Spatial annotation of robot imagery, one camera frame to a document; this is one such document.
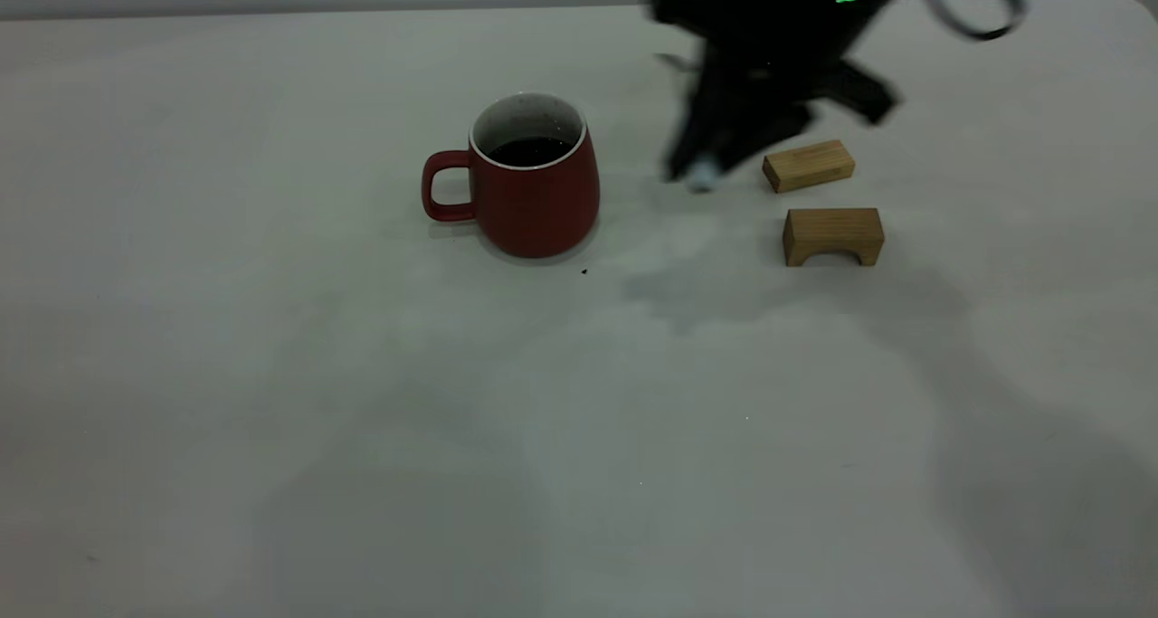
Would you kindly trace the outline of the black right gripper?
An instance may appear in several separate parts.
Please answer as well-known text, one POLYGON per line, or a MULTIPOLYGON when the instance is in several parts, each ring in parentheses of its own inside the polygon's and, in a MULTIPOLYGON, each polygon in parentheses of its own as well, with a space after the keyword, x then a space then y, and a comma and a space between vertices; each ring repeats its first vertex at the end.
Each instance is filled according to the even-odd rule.
POLYGON ((878 124, 895 94, 849 52, 889 0, 646 0, 659 24, 703 42, 698 80, 665 156, 666 181, 711 178, 798 137, 807 102, 831 100, 878 124))

